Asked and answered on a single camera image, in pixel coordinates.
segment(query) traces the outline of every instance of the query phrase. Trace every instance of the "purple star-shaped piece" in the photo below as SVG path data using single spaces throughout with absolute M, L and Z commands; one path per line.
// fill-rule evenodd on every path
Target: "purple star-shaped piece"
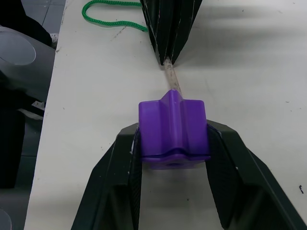
M 153 169 L 190 168 L 210 159 L 203 101 L 176 90 L 139 104 L 142 161 Z

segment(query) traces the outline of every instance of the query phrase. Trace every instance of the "white tabletop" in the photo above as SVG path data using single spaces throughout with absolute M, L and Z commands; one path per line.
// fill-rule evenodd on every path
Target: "white tabletop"
M 138 121 L 139 102 L 168 89 L 148 34 L 88 23 L 86 2 L 65 6 L 26 230 L 69 230 L 116 134 Z M 88 13 L 144 23 L 140 8 L 101 5 Z M 183 96 L 204 100 L 208 119 L 240 134 L 305 222 L 306 25 L 304 0 L 206 0 L 175 65 Z M 140 230 L 191 226 L 222 229 L 204 168 L 145 172 Z

